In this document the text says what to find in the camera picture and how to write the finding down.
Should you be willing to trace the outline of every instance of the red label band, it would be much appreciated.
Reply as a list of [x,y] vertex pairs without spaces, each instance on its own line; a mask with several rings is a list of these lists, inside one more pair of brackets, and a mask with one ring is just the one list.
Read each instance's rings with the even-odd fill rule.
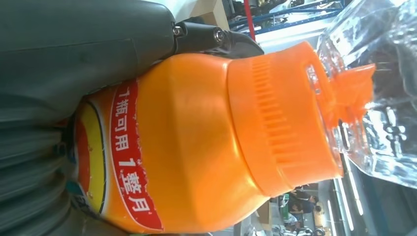
[[163,230],[146,189],[148,179],[142,166],[136,122],[137,95],[137,81],[128,81],[119,85],[113,100],[110,139],[115,176],[132,219],[143,227]]

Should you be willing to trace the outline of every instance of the red pole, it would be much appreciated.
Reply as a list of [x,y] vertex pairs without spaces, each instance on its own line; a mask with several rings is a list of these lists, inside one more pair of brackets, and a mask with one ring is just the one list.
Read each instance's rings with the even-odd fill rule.
[[250,33],[250,37],[256,41],[255,39],[255,29],[253,27],[253,19],[252,19],[252,14],[250,13],[250,5],[249,5],[249,0],[244,0],[243,4],[245,5],[245,12],[246,12],[246,17],[248,18],[248,26],[249,26],[249,33]]

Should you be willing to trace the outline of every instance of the person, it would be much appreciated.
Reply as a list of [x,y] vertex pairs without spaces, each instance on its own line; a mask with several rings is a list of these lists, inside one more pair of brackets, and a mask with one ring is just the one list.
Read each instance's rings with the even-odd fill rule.
[[312,213],[316,207],[319,198],[302,191],[290,192],[290,200],[288,201],[288,209],[290,213]]

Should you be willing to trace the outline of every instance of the fluorescent light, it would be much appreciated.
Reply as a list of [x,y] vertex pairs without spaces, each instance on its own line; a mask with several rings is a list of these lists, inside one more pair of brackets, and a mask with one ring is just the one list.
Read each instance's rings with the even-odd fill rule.
[[351,186],[352,186],[353,196],[355,197],[357,210],[359,212],[359,215],[363,215],[362,203],[360,202],[359,193],[357,192],[356,182],[355,182],[355,178],[353,177],[350,160],[346,156],[347,155],[344,154],[343,159],[345,160],[346,169],[348,170],[349,181],[350,181]]
[[346,217],[348,218],[349,228],[351,229],[351,231],[353,231],[354,229],[353,220],[352,220],[351,211],[348,205],[348,199],[346,198],[345,188],[343,187],[342,179],[338,178],[337,180],[339,181],[340,192],[342,194],[342,201],[343,201],[343,205],[345,206]]
[[327,205],[328,205],[328,213],[330,215],[330,222],[331,222],[331,236],[337,236],[336,226],[334,225],[333,211],[331,210],[330,200],[327,200]]

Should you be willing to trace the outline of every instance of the orange plastic bottle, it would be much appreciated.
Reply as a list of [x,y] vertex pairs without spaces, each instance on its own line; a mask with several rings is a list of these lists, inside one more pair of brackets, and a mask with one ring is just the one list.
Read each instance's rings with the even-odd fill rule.
[[329,80],[307,43],[249,59],[171,57],[80,106],[76,199],[130,232],[226,228],[270,197],[341,176],[328,131],[363,115],[373,69]]

